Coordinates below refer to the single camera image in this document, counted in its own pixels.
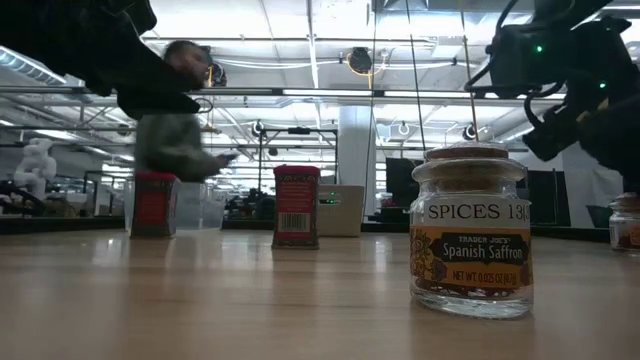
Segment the red lidded spice tin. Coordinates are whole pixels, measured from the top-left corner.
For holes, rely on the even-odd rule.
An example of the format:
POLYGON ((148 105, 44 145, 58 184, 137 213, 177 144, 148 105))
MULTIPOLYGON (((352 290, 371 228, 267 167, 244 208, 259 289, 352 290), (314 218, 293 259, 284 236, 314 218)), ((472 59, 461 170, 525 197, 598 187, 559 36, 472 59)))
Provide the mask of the red lidded spice tin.
POLYGON ((319 248, 316 225, 320 170, 281 165, 274 169, 275 224, 272 247, 319 248))
POLYGON ((176 233, 176 205, 181 181, 173 174, 137 172, 130 236, 168 239, 176 233))

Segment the black rack frame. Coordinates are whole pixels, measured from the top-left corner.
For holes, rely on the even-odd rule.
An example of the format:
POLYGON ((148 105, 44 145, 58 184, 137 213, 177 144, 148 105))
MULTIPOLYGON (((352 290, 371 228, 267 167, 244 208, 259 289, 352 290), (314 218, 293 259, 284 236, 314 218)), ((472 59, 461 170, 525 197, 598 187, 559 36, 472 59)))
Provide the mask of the black rack frame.
MULTIPOLYGON (((338 139, 338 130, 336 129, 318 129, 318 128, 308 128, 308 127, 301 127, 301 126, 297 126, 297 127, 289 127, 286 129, 275 129, 275 128, 266 128, 266 127, 262 127, 260 129, 258 129, 258 183, 257 183, 257 189, 258 191, 263 191, 263 175, 262 175, 262 171, 263 171, 263 163, 266 161, 264 160, 264 150, 265 149, 275 149, 277 150, 279 147, 282 147, 285 150, 305 150, 307 148, 305 148, 305 146, 303 145, 299 145, 299 144, 294 144, 294 145, 273 145, 271 146, 271 142, 273 142, 273 140, 275 140, 281 133, 286 132, 288 135, 311 135, 311 134, 317 134, 319 135, 320 139, 323 140, 330 149, 333 149, 334 151, 334 160, 333 160, 333 171, 334 171, 334 184, 337 184, 338 181, 338 164, 339 164, 339 155, 338 155, 338 149, 339 149, 339 139, 338 139), (334 141, 332 142, 331 140, 329 140, 329 138, 327 138, 325 136, 325 134, 332 134, 334 136, 334 141)), ((309 146, 309 148, 307 150, 323 150, 324 148, 320 145, 314 145, 314 146, 309 146)), ((274 162, 274 164, 276 165, 326 165, 329 164, 328 161, 324 161, 324 160, 283 160, 283 161, 279 161, 276 160, 274 162)))

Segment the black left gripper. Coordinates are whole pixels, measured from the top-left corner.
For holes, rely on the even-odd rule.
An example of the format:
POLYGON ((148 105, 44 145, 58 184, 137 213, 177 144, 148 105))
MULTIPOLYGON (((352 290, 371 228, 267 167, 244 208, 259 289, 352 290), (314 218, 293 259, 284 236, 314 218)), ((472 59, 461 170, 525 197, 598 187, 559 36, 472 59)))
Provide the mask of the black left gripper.
POLYGON ((157 18, 149 0, 0 0, 0 45, 72 75, 99 95, 114 88, 131 118, 194 114, 200 78, 178 71, 140 41, 157 18))

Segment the white humanoid figure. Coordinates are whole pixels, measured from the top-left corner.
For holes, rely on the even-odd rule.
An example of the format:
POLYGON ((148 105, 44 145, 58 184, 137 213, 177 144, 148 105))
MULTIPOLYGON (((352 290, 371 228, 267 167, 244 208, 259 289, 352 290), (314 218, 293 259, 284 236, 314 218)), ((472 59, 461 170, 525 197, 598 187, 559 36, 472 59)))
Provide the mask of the white humanoid figure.
POLYGON ((23 148, 23 158, 14 172, 14 183, 26 188, 39 200, 44 200, 46 183, 57 172, 57 162, 49 155, 53 141, 46 138, 32 138, 23 148))

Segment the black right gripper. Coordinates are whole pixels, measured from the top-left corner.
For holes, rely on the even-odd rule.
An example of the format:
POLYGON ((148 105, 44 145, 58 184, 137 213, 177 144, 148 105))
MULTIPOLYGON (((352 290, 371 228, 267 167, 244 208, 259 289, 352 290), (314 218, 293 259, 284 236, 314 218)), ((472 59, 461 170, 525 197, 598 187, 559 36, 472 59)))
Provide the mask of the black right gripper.
POLYGON ((582 149, 640 193, 640 69, 622 33, 631 22, 603 17, 567 35, 566 130, 579 130, 582 149))

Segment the person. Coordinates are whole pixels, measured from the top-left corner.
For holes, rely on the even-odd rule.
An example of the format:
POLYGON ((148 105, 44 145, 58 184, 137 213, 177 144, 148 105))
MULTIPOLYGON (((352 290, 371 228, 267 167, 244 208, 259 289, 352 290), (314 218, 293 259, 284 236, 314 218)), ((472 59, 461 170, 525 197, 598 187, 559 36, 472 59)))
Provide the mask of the person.
MULTIPOLYGON (((200 78, 200 89, 208 79, 203 47, 187 40, 170 43, 164 53, 172 68, 200 78)), ((183 182, 202 183, 222 169, 202 147, 199 120, 194 114, 146 115, 137 124, 134 146, 135 170, 175 175, 183 182)))

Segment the white building column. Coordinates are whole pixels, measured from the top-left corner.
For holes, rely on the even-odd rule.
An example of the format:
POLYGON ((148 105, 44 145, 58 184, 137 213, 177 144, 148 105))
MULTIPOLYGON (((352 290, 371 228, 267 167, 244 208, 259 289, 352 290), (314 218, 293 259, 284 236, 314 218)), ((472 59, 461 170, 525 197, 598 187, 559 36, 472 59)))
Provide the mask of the white building column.
POLYGON ((365 215, 376 206, 376 137, 373 110, 367 106, 344 106, 338 118, 338 178, 343 185, 364 188, 365 215))

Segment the black monitor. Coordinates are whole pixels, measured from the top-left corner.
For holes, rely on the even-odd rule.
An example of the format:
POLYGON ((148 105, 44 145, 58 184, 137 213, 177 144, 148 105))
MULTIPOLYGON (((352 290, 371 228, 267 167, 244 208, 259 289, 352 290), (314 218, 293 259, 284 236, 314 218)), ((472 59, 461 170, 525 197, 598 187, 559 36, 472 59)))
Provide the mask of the black monitor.
POLYGON ((421 160, 386 158, 386 191, 392 194, 397 207, 409 207, 418 196, 419 184, 413 179, 412 172, 421 164, 421 160))

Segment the cork lidded saffron jar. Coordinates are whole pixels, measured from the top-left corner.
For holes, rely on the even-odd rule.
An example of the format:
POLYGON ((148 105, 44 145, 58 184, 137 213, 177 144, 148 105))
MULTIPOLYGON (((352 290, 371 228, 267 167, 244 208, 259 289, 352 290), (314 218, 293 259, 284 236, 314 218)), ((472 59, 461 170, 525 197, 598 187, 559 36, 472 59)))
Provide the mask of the cork lidded saffron jar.
POLYGON ((610 244, 614 250, 640 252, 640 194, 623 193, 609 204, 610 244))
POLYGON ((446 313, 511 319, 533 307, 526 168, 497 145, 426 152, 412 177, 409 270, 413 300, 446 313))

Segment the white plastic bin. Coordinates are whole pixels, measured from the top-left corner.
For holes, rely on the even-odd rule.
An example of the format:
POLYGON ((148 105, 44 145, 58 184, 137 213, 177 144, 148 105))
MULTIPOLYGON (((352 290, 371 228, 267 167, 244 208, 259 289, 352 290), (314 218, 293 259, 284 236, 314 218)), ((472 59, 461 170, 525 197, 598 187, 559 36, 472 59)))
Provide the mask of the white plastic bin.
POLYGON ((316 226, 320 237, 359 237, 363 220, 364 187, 320 185, 316 226))

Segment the white hanging sheet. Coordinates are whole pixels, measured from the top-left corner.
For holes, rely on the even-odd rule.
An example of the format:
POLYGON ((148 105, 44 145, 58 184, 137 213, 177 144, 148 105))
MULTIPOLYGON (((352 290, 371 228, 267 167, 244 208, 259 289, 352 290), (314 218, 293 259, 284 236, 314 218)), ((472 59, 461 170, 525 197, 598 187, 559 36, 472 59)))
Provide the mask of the white hanging sheet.
POLYGON ((593 228, 587 206, 607 207, 623 192, 623 178, 604 168, 566 169, 564 173, 571 226, 593 228))

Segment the clear plastic bin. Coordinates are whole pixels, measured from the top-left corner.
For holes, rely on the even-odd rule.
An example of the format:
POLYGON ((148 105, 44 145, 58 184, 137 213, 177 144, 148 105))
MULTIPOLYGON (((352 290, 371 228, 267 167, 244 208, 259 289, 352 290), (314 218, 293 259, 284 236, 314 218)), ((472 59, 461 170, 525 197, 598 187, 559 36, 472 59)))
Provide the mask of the clear plastic bin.
MULTIPOLYGON (((134 210, 135 180, 124 186, 125 229, 131 233, 134 210)), ((226 193, 207 184, 180 184, 176 205, 177 230, 220 228, 224 217, 226 193)))

